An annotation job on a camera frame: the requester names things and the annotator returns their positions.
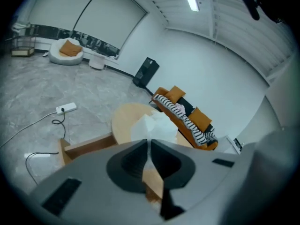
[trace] white cable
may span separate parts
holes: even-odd
[[[19,132],[17,132],[15,135],[13,135],[11,138],[9,138],[4,144],[2,144],[1,147],[0,147],[0,149],[1,149],[6,143],[8,143],[10,140],[12,140],[18,133],[22,132],[22,131],[25,130],[26,128],[29,128],[30,126],[32,126],[32,125],[38,123],[38,122],[41,121],[42,119],[44,119],[44,118],[46,118],[46,117],[48,117],[48,116],[50,116],[50,115],[52,115],[52,114],[55,114],[55,113],[56,113],[56,112],[52,112],[52,113],[50,113],[50,114],[48,114],[48,115],[42,117],[40,120],[38,120],[38,121],[36,121],[36,122],[34,122],[34,123],[31,123],[31,124],[29,124],[28,126],[22,128]]]

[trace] orange sofa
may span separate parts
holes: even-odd
[[[175,123],[175,125],[178,127],[178,130],[183,134],[183,136],[189,141],[189,143],[197,149],[202,149],[202,150],[214,150],[218,143],[214,142],[213,144],[211,144],[210,146],[207,145],[203,145],[203,146],[198,146],[197,143],[195,142],[195,139],[193,137],[193,134],[191,132],[191,130],[189,130],[185,124],[183,123],[182,120],[180,120],[179,118],[177,118],[173,113],[171,113],[167,108],[165,108],[162,104],[160,104],[158,101],[156,101],[154,99],[154,97],[159,94],[159,95],[165,95],[168,92],[167,89],[164,89],[162,87],[159,87],[157,89],[157,91],[153,94],[151,100],[159,107],[159,109],[161,111],[163,111],[170,119],[173,123]]]

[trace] white wall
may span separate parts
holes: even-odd
[[[124,44],[117,68],[135,75],[147,57],[154,59],[164,30],[164,26],[152,14],[147,14]]]
[[[256,114],[245,129],[237,136],[237,139],[241,144],[255,143],[267,134],[280,129],[281,126],[278,118],[270,102],[265,97]]]
[[[192,34],[169,30],[152,57],[160,68],[148,84],[186,92],[185,99],[212,119],[216,136],[234,139],[259,108],[268,85],[239,56]]]
[[[266,94],[281,126],[300,125],[300,56],[270,86]]]

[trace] round wooden table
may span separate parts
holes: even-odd
[[[131,127],[144,115],[152,115],[156,111],[151,106],[140,103],[127,103],[119,107],[112,118],[112,134],[118,144],[131,142]],[[192,145],[178,131],[177,144],[190,147]]]

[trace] black speaker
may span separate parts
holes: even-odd
[[[158,68],[159,65],[157,64],[157,62],[155,62],[155,60],[146,58],[145,62],[142,64],[135,77],[133,78],[133,83],[141,88],[146,87]]]

